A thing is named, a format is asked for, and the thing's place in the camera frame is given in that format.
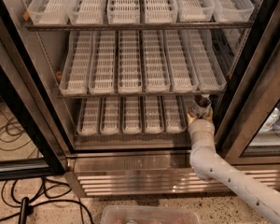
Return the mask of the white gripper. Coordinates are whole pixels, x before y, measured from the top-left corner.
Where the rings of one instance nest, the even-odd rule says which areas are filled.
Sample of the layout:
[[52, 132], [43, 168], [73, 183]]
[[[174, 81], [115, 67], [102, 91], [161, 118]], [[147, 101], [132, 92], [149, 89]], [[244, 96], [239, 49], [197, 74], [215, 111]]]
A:
[[210, 107], [206, 119], [197, 116], [187, 108], [188, 131], [193, 146], [213, 146], [215, 126], [213, 124], [213, 108]]

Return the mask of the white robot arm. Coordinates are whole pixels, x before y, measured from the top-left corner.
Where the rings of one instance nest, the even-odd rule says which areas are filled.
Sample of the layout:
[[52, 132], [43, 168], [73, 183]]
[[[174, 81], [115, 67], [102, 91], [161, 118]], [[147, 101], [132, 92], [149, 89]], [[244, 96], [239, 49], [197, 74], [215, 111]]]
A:
[[219, 181], [272, 224], [280, 224], [280, 192], [234, 168], [216, 153], [215, 126], [210, 114], [200, 118], [188, 107], [187, 120], [191, 141], [189, 163], [196, 176], [203, 181]]

